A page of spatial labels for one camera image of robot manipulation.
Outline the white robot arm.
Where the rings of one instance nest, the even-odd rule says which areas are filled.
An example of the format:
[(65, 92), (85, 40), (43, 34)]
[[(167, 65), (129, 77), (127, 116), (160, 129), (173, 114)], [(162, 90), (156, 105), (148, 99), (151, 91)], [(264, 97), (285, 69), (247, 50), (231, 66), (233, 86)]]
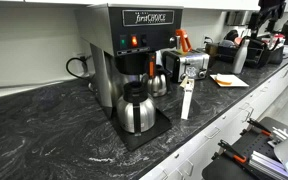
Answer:
[(257, 37), (260, 27), (266, 21), (269, 21), (269, 23), (265, 31), (273, 32), (275, 23), (283, 17), (286, 0), (259, 0), (258, 5), (260, 6), (260, 10), (251, 14), (248, 24), (248, 28), (251, 30), (250, 37), (252, 39)]

